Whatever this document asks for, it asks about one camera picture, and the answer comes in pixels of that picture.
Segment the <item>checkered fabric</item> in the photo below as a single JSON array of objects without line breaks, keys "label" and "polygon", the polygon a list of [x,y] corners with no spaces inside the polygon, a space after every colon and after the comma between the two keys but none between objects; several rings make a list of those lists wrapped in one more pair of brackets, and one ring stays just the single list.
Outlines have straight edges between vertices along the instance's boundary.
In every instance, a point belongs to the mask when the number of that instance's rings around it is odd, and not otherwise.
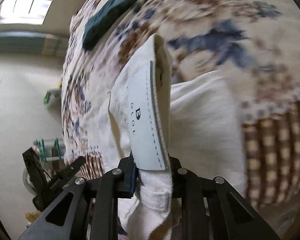
[{"label": "checkered fabric", "polygon": [[300,190],[300,101],[285,114],[243,125],[247,199],[254,208],[288,201]]},{"label": "checkered fabric", "polygon": [[105,169],[103,167],[102,157],[100,155],[86,155],[86,163],[77,173],[78,177],[83,177],[87,180],[100,178]]}]

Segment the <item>dark green object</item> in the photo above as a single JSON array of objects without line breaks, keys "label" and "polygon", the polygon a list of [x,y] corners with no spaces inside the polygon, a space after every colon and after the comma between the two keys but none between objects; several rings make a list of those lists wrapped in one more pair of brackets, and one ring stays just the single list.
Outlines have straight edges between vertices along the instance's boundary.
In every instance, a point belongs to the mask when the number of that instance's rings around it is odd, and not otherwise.
[{"label": "dark green object", "polygon": [[109,0],[101,10],[92,16],[84,30],[82,47],[91,50],[110,29],[114,22],[137,0]]}]

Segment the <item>bed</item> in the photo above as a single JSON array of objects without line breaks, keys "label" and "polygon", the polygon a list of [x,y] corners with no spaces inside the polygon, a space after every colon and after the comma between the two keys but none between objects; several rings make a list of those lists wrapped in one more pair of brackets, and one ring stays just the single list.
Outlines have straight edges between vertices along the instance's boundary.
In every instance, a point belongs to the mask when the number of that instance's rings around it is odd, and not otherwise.
[{"label": "bed", "polygon": [[89,125],[133,53],[154,33],[173,58],[172,82],[220,70],[240,106],[245,197],[283,236],[300,210],[300,10],[293,0],[138,0],[90,51],[89,18],[108,0],[87,0],[73,16],[63,67],[65,163],[103,175]]}]

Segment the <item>metal screw head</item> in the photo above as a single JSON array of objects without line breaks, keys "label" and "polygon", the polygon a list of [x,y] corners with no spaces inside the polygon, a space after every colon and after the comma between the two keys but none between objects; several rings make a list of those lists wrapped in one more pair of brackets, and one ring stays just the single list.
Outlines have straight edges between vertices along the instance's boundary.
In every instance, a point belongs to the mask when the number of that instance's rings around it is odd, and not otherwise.
[{"label": "metal screw head", "polygon": [[225,179],[223,177],[216,177],[214,180],[218,184],[223,184],[225,182]]},{"label": "metal screw head", "polygon": [[118,168],[115,168],[115,169],[112,170],[113,175],[119,175],[119,174],[121,174],[121,172],[122,172],[122,170],[120,170]]},{"label": "metal screw head", "polygon": [[181,174],[181,175],[185,175],[185,174],[187,174],[187,172],[188,171],[186,169],[184,169],[184,168],[178,169],[178,173]]},{"label": "metal screw head", "polygon": [[82,183],[84,183],[84,178],[77,178],[74,181],[77,185],[81,185]]}]

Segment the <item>stitching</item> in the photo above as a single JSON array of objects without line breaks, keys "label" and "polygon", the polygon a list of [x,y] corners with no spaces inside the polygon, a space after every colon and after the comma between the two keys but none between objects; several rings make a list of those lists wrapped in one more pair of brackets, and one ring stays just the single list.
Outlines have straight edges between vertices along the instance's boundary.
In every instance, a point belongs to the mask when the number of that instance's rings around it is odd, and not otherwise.
[{"label": "stitching", "polygon": [[151,114],[150,114],[150,107],[149,107],[149,94],[148,94],[148,71],[146,71],[146,88],[147,88],[147,103],[148,103],[149,118],[150,118],[151,130],[152,130],[152,138],[153,138],[155,150],[157,151],[158,162],[160,164],[160,167],[162,168],[161,161],[160,161],[160,158],[159,158],[158,149],[157,149],[157,146],[155,145],[153,127],[152,127],[152,122],[151,122]]}]

